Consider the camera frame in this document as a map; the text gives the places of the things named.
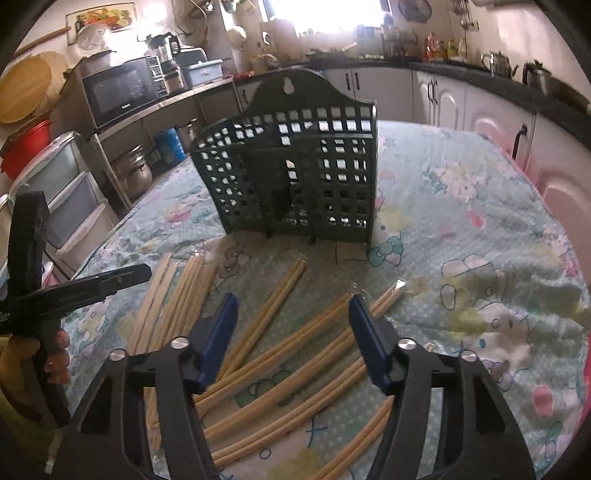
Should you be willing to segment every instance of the silver screw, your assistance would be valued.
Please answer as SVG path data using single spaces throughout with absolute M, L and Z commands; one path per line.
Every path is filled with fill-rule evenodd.
M 127 352 L 122 348 L 118 348 L 117 350 L 113 350 L 109 354 L 109 360 L 114 362 L 118 362 L 119 360 L 123 360 L 127 356 Z
M 180 350 L 185 348 L 189 345 L 189 339 L 185 337 L 177 337 L 172 342 L 170 342 L 170 346 L 175 350 Z
M 464 359 L 466 362 L 475 362 L 478 360 L 478 355 L 475 354 L 472 350 L 463 350 L 460 353 L 460 357 Z
M 398 341 L 398 346 L 402 350 L 414 350 L 417 347 L 417 343 L 411 338 L 401 338 Z

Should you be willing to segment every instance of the floral tablecloth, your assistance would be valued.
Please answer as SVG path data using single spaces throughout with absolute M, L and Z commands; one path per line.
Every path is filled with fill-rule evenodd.
M 220 262 L 205 314 L 224 293 L 235 293 L 241 300 L 237 337 L 293 259 L 306 255 L 305 281 L 296 285 L 251 358 L 293 333 L 352 283 L 372 300 L 404 278 L 407 293 L 387 316 L 402 335 L 442 353 L 457 355 L 469 348 L 479 354 L 504 392 L 542 476 L 569 444 L 587 400 L 589 294 L 562 226 L 511 159 L 473 133 L 379 122 L 378 172 L 369 254 L 360 245 L 329 241 L 311 246 L 304 238 L 265 239 L 247 232 L 225 236 L 207 189 L 186 161 L 140 201 L 81 275 L 136 262 L 155 268 L 167 251 L 185 261 L 195 248 L 203 249 Z M 65 320 L 72 338 L 67 390 L 72 410 L 108 352 L 125 347 L 146 289 L 127 289 Z M 204 424 L 240 409 L 290 375 L 342 327 L 214 408 Z M 263 423 L 309 398 L 358 356 L 357 350 L 350 352 L 280 403 Z M 430 472 L 437 447 L 440 397 L 433 398 L 421 475 Z M 291 434 L 228 466 L 221 476 L 304 479 L 344 447 L 382 402 L 378 389 L 364 379 Z M 375 449 L 365 452 L 343 478 L 365 478 Z M 165 475 L 161 454 L 156 459 L 157 471 Z

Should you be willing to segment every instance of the dish rack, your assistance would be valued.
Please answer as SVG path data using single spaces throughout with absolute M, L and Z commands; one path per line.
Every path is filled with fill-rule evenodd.
M 263 82 L 244 115 L 203 130 L 191 157 L 227 232 L 371 244 L 376 102 L 307 69 Z

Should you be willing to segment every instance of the microwave door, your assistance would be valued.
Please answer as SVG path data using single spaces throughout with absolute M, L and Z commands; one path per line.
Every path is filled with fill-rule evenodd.
M 159 99 L 146 58 L 102 70 L 82 82 L 98 128 Z

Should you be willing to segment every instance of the window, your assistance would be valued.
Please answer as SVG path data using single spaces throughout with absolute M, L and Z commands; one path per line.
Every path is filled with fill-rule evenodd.
M 267 15 L 291 20 L 297 33 L 354 30 L 357 25 L 381 25 L 379 0 L 264 0 Z

